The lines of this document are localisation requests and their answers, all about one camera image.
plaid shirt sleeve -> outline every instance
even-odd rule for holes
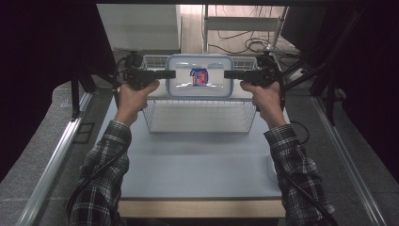
[[[96,146],[88,153],[80,168],[79,183],[108,162],[124,148],[129,147],[132,134],[129,126],[111,121]],[[127,153],[110,165],[79,194],[72,207],[70,225],[111,225],[118,211],[120,186],[129,169]]]
[[[322,178],[314,162],[306,156],[305,149],[299,144],[292,125],[273,128],[264,133],[264,136],[270,145],[274,162],[280,162],[291,178],[332,214],[334,207],[324,194]],[[328,225],[322,214],[291,186],[278,168],[276,172],[282,194],[282,205],[286,210],[286,225]]]

finger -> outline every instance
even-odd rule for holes
[[[156,91],[156,89],[158,89],[158,87],[159,87],[159,84],[160,84],[159,81],[158,81],[158,80],[155,80],[155,81],[151,82],[147,87],[145,87],[144,89],[142,89],[142,91],[143,91],[146,95],[148,95],[148,94],[150,94],[150,93]]]
[[[120,87],[118,88],[118,92],[120,92],[122,89],[131,89],[131,90],[135,90],[135,89],[133,89],[133,87],[130,86],[130,84],[127,83],[127,82],[122,83],[122,85],[120,85]]]
[[[270,85],[270,88],[279,90],[279,82],[274,82],[272,85]]]
[[[241,81],[240,86],[241,86],[241,89],[243,89],[243,91],[248,91],[248,92],[253,93],[253,91],[255,90],[254,86],[250,85],[248,82],[245,82],[245,81]]]

person's right hand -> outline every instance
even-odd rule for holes
[[[120,86],[120,105],[118,107],[116,121],[121,121],[127,125],[132,125],[137,120],[138,112],[147,107],[147,97],[150,93],[158,89],[159,81],[155,80],[141,90],[134,90],[129,84]]]
[[[279,83],[275,82],[267,88],[252,86],[248,82],[240,83],[244,91],[253,94],[252,103],[261,109],[261,117],[267,122],[269,129],[282,126],[287,122],[280,106]]]

metal frame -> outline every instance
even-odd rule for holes
[[[331,126],[328,123],[328,118],[326,117],[325,113],[326,109],[323,106],[323,101],[320,97],[312,97],[313,104],[316,107],[316,110],[319,113],[319,116],[326,127],[327,133],[329,134],[331,140],[333,141],[335,148],[337,150],[338,156],[341,158],[343,162],[343,166],[359,195],[360,201],[364,205],[364,209],[367,212],[370,220],[372,221],[373,225],[387,225],[384,217],[382,216],[381,210],[379,209],[373,194],[371,193],[368,186],[364,183],[363,178],[361,177],[358,168],[356,167],[352,157],[349,154],[349,151],[346,149],[343,140],[340,137],[337,129],[334,126]]]
[[[287,8],[284,7],[278,18],[256,18],[256,17],[217,17],[208,16],[208,6],[205,5],[203,15],[203,43],[202,53],[208,54],[208,31],[209,30],[228,30],[228,31],[271,31],[274,32],[273,40],[269,49],[276,49],[279,39],[279,33],[287,14]]]
[[[88,103],[91,99],[91,94],[85,93],[80,102],[81,110],[84,113]],[[80,123],[82,122],[83,113],[80,114],[80,118],[75,121],[70,121],[67,128],[64,131],[60,141],[58,142],[56,149],[54,150],[53,156],[51,157],[46,169],[41,175],[38,184],[35,187],[32,195],[30,196],[23,212],[16,225],[32,225],[35,222],[36,216],[39,213],[41,205],[47,196],[50,187],[56,178],[59,167],[64,160],[64,157],[72,143],[73,136],[76,133]]]

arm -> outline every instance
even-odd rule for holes
[[[327,220],[292,186],[280,169],[287,172],[303,190],[311,195],[330,214],[334,208],[327,201],[314,162],[306,156],[300,146],[293,127],[287,124],[279,104],[279,84],[274,83],[267,89],[241,82],[243,90],[253,94],[253,104],[261,109],[261,117],[269,126],[264,133],[269,145],[282,194],[282,204],[286,210],[286,225],[328,225]]]
[[[137,120],[137,113],[147,106],[148,94],[158,86],[159,82],[155,81],[140,91],[126,84],[120,87],[118,112],[102,139],[86,156],[80,169],[79,185],[106,162],[123,153],[78,194],[68,213],[70,225],[111,225],[115,220],[123,175],[129,169],[126,151],[132,140],[130,126]]]

